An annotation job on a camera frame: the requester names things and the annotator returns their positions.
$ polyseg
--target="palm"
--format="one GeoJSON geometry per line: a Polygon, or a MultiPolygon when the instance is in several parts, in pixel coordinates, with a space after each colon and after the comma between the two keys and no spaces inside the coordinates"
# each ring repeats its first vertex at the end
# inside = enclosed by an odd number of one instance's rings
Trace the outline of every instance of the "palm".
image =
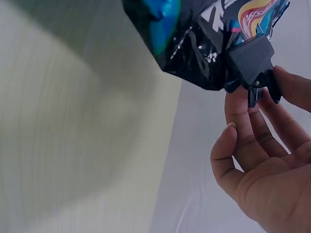
{"type": "Polygon", "coordinates": [[[311,165],[290,169],[282,159],[270,158],[241,180],[237,203],[250,218],[265,226],[277,221],[276,230],[285,232],[294,222],[294,210],[309,201],[303,194],[310,177],[311,165]]]}

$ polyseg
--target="white lettering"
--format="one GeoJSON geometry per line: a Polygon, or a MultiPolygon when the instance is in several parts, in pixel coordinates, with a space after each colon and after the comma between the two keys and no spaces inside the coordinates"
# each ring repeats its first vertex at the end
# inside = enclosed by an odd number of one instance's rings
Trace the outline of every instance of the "white lettering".
{"type": "Polygon", "coordinates": [[[224,17],[224,10],[221,3],[221,0],[218,0],[216,3],[212,4],[209,8],[207,8],[202,14],[201,17],[205,19],[207,22],[210,22],[211,20],[211,14],[213,10],[215,11],[215,17],[213,21],[213,30],[218,32],[219,29],[224,29],[224,23],[222,21],[222,17],[224,17]]]}
{"type": "Polygon", "coordinates": [[[237,0],[225,0],[225,9],[235,3],[237,0]]]}

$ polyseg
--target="chip clip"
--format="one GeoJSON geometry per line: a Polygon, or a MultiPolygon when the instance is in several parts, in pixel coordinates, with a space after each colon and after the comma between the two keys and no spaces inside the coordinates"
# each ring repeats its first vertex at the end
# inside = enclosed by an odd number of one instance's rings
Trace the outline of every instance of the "chip clip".
{"type": "Polygon", "coordinates": [[[264,34],[260,34],[226,51],[228,74],[239,80],[248,90],[249,107],[258,103],[262,88],[267,87],[275,103],[281,100],[281,92],[273,76],[271,58],[275,51],[264,34]]]}

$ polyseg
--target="glossy packaging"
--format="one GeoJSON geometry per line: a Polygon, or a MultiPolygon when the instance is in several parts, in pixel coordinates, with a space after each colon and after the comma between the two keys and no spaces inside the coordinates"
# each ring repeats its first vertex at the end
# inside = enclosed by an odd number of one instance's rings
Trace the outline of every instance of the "glossy packaging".
{"type": "Polygon", "coordinates": [[[232,92],[227,49],[272,28],[288,0],[122,0],[160,68],[206,90],[232,92]]]}

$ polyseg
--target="crumpled plastic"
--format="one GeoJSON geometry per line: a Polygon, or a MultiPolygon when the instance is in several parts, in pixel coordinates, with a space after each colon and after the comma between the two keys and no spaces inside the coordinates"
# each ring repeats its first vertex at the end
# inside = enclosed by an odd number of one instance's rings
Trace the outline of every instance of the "crumpled plastic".
{"type": "Polygon", "coordinates": [[[224,53],[272,30],[288,0],[122,0],[160,68],[206,90],[233,92],[224,53]]]}

